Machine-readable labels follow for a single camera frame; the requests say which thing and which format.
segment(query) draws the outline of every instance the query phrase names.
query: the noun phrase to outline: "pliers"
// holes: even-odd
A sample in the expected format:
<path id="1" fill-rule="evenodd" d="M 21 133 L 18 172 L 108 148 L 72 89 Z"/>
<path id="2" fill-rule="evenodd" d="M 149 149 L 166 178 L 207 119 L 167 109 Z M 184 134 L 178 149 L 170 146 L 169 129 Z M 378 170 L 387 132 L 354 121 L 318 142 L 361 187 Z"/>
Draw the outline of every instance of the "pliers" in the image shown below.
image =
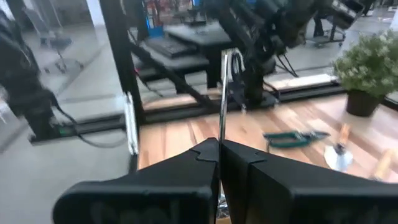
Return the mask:
<path id="1" fill-rule="evenodd" d="M 330 134 L 323 131 L 310 131 L 305 133 L 299 131 L 291 131 L 286 133 L 263 134 L 263 136 L 269 142 L 267 146 L 267 152 L 269 152 L 270 146 L 282 149 L 287 149 L 291 147 L 304 147 L 314 141 L 324 139 L 330 136 Z"/>

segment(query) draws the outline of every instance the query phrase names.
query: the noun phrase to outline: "wooden table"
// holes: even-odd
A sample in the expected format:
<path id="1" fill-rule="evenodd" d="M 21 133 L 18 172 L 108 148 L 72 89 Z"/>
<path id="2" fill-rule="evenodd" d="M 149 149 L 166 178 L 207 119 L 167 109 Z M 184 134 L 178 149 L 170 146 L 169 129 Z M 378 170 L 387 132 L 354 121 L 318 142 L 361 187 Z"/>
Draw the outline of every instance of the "wooden table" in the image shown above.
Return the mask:
<path id="1" fill-rule="evenodd" d="M 274 109 L 229 113 L 226 138 L 265 150 L 263 133 L 281 131 L 326 131 L 331 137 L 309 147 L 293 150 L 271 149 L 278 156 L 295 159 L 316 166 L 327 167 L 323 158 L 326 145 L 332 145 L 343 123 L 351 125 L 347 149 L 354 155 L 348 174 L 368 178 L 384 150 L 398 146 L 398 113 L 380 106 L 371 118 L 359 118 L 345 112 L 346 97 L 333 96 L 316 100 L 280 105 Z M 186 119 L 171 123 L 144 126 L 140 136 L 139 168 L 150 166 L 176 156 L 210 137 L 218 136 L 218 115 Z M 398 182 L 398 163 L 395 160 L 385 178 Z"/>

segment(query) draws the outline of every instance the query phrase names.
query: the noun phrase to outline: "plant pot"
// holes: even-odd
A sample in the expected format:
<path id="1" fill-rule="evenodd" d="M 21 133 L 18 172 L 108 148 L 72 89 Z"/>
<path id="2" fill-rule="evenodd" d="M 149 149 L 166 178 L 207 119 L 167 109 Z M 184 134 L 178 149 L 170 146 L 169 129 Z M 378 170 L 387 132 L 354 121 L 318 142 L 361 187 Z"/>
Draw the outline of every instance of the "plant pot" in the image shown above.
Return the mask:
<path id="1" fill-rule="evenodd" d="M 350 90 L 347 94 L 346 111 L 360 117 L 371 116 L 384 98 L 384 96 L 377 98 L 361 90 Z"/>

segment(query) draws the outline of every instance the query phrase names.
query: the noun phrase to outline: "wooden handle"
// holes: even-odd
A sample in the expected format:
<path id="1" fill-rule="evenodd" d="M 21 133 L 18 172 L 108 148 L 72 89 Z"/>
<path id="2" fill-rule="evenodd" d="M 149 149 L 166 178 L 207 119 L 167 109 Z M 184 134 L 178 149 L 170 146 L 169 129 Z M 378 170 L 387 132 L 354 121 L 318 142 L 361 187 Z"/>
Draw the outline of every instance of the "wooden handle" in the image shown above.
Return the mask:
<path id="1" fill-rule="evenodd" d="M 340 136 L 338 139 L 338 144 L 342 146 L 346 146 L 348 142 L 348 136 L 349 136 L 349 131 L 351 129 L 351 126 L 348 124 L 343 124 L 343 127 L 341 127 L 340 130 Z"/>
<path id="2" fill-rule="evenodd" d="M 371 179 L 382 181 L 384 178 L 386 178 L 386 173 L 390 168 L 391 162 L 394 160 L 395 154 L 395 149 L 388 149 L 384 151 L 383 156 L 376 165 Z"/>

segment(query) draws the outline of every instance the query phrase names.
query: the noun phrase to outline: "garden trowel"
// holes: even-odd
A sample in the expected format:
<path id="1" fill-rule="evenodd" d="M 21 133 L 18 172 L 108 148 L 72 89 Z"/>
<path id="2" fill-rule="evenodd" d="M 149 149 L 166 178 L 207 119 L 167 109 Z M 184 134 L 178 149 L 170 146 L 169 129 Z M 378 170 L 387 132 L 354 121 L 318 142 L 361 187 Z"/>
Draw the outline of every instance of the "garden trowel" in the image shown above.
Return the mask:
<path id="1" fill-rule="evenodd" d="M 329 167 L 337 171 L 346 171 L 353 162 L 353 155 L 346 150 L 350 126 L 344 124 L 340 131 L 337 144 L 325 148 L 325 160 Z"/>

